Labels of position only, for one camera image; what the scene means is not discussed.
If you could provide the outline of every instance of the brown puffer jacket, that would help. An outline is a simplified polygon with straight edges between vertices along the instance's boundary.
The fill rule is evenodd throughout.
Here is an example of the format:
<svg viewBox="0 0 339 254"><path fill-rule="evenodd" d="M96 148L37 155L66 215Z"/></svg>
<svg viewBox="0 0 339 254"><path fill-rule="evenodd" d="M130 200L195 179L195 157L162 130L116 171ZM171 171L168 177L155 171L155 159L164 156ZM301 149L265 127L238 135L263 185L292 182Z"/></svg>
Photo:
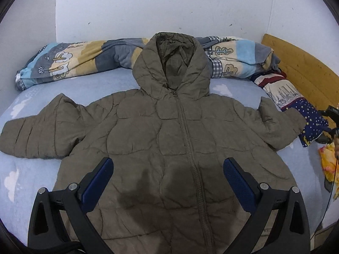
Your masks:
<svg viewBox="0 0 339 254"><path fill-rule="evenodd" d="M133 75L140 90L87 107L60 94L38 115L7 122L0 150L63 157L55 189L111 157L113 177L89 218L116 254L223 253L248 219L223 161L234 157L258 182L289 189L295 181L274 149L290 144L305 119L268 98L254 110L210 94L207 59L192 36L156 34Z"/></svg>

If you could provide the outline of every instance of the jacket zipper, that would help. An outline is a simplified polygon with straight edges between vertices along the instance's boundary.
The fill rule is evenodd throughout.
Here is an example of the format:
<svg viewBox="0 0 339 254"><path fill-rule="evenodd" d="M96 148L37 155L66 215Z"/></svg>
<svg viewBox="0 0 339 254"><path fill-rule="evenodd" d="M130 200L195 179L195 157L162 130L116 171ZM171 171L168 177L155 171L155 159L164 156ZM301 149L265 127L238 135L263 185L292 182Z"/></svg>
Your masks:
<svg viewBox="0 0 339 254"><path fill-rule="evenodd" d="M207 218L206 202L205 202L204 188L203 188L201 175L200 175L197 165L194 162L192 144L189 139L188 129L187 129L185 115L184 115L184 111L181 105L181 101L176 92L173 92L173 96L175 97L177 101L176 103L177 103L177 108L179 111L181 129L184 133L186 152L189 158L189 162L191 164L191 168L193 172L193 180L196 185L199 220L202 226L202 231L203 231L203 235L205 239L205 245L207 246L207 253L213 254L214 253L213 252L213 236L212 236L211 227L209 225L208 218Z"/></svg>

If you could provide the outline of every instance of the silver screw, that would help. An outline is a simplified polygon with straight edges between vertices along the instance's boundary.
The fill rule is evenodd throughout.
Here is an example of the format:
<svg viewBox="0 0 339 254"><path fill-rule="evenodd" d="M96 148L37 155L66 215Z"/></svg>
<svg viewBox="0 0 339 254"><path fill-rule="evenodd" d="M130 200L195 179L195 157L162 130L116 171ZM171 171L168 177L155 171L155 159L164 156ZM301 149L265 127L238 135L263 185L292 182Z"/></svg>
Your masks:
<svg viewBox="0 0 339 254"><path fill-rule="evenodd" d="M269 185L267 184L267 183L261 183L260 184L260 188L262 189L262 190L267 190L268 188L269 188Z"/></svg>
<svg viewBox="0 0 339 254"><path fill-rule="evenodd" d="M292 187L292 191L295 192L295 193L299 193L300 192L300 189L296 186L293 186Z"/></svg>
<svg viewBox="0 0 339 254"><path fill-rule="evenodd" d="M78 185L76 183L71 183L69 186L68 186L68 189L70 189L71 191L77 189Z"/></svg>
<svg viewBox="0 0 339 254"><path fill-rule="evenodd" d="M46 188L41 187L41 188L38 190L38 193L39 193L39 194L43 194L45 191L46 191Z"/></svg>

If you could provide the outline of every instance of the wooden board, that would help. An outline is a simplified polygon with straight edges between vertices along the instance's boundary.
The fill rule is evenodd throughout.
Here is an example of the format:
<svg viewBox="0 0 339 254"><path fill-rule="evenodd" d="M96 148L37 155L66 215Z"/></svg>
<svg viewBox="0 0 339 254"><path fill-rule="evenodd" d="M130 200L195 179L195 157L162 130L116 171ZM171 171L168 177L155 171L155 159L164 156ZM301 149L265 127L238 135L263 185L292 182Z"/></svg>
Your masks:
<svg viewBox="0 0 339 254"><path fill-rule="evenodd" d="M265 34L261 43L274 49L287 79L316 109L338 106L339 76L329 67L301 48L272 35Z"/></svg>

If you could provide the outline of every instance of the mattress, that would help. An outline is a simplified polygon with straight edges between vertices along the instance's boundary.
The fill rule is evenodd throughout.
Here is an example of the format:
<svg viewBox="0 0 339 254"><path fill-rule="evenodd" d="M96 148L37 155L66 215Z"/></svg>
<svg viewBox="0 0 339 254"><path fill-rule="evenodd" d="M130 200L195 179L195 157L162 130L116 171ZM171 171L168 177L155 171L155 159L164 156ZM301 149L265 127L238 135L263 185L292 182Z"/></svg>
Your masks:
<svg viewBox="0 0 339 254"><path fill-rule="evenodd" d="M132 71L123 68L36 85L20 93L0 116L0 131L10 119L38 114L59 93L86 106L113 92L133 88L139 86ZM260 97L267 97L260 87L247 79L211 79L210 92L232 97L255 109ZM323 185L319 147L313 142L304 148L296 138L278 151L301 190L311 233L321 221L329 198ZM11 233L27 244L29 219L37 190L43 186L50 191L53 189L60 160L20 159L0 152L0 162L0 218Z"/></svg>

